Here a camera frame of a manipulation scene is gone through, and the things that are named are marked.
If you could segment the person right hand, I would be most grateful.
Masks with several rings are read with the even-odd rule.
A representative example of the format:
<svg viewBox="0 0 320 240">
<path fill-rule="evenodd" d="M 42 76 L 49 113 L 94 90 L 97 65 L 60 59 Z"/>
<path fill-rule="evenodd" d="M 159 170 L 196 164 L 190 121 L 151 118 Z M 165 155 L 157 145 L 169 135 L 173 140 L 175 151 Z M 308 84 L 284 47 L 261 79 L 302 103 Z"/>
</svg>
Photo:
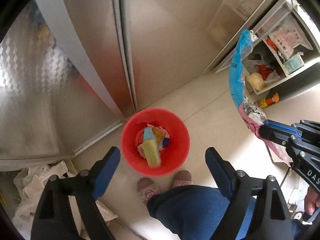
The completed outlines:
<svg viewBox="0 0 320 240">
<path fill-rule="evenodd" d="M 320 197 L 312 187 L 309 187 L 306 197 L 304 199 L 304 211 L 308 215 L 313 215 L 315 210 L 319 207 L 320 207 Z"/>
</svg>

